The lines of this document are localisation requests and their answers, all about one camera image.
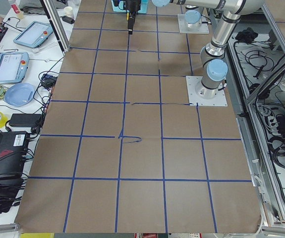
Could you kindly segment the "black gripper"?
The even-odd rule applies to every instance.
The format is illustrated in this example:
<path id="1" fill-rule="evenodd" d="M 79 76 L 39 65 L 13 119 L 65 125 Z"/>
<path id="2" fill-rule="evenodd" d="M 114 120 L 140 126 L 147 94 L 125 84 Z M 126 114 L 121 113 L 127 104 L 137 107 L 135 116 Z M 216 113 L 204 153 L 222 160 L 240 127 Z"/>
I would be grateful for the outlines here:
<path id="1" fill-rule="evenodd" d="M 133 34 L 133 27 L 135 24 L 135 13 L 141 9 L 141 0 L 125 0 L 124 8 L 129 11 L 128 13 L 128 34 Z"/>

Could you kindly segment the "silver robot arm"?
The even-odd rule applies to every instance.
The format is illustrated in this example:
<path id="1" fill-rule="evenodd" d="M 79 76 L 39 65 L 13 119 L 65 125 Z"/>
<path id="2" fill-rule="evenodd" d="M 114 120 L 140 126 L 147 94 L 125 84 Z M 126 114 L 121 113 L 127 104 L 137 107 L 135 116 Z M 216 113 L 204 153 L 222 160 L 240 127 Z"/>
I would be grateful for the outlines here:
<path id="1" fill-rule="evenodd" d="M 128 34 L 132 35 L 135 24 L 135 19 L 138 11 L 141 9 L 141 0 L 125 0 L 123 8 L 127 14 L 127 28 Z M 196 10 L 188 10 L 185 13 L 184 20 L 188 25 L 197 24 L 201 20 L 202 15 Z"/>
<path id="2" fill-rule="evenodd" d="M 154 0 L 157 7 L 164 7 L 170 3 L 177 5 L 194 5 L 222 10 L 223 14 L 214 31 L 210 43 L 201 50 L 203 77 L 195 86 L 195 92 L 200 98 L 210 100 L 215 97 L 218 87 L 225 79 L 228 66 L 222 60 L 225 48 L 233 33 L 236 24 L 242 15 L 247 15 L 258 10 L 263 0 Z"/>

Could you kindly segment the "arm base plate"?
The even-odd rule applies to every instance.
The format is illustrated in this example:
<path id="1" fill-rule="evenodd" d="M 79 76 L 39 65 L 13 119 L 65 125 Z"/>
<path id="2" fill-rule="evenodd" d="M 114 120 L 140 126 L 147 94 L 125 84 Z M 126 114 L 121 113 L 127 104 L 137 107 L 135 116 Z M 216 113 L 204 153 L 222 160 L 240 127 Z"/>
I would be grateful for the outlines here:
<path id="1" fill-rule="evenodd" d="M 183 34 L 209 34 L 209 28 L 207 23 L 201 23 L 198 20 L 195 23 L 189 23 L 185 20 L 185 14 L 177 15 L 179 32 Z"/>
<path id="2" fill-rule="evenodd" d="M 186 76 L 189 104 L 191 106 L 227 107 L 222 84 L 217 89 L 207 89 L 202 85 L 202 76 Z"/>

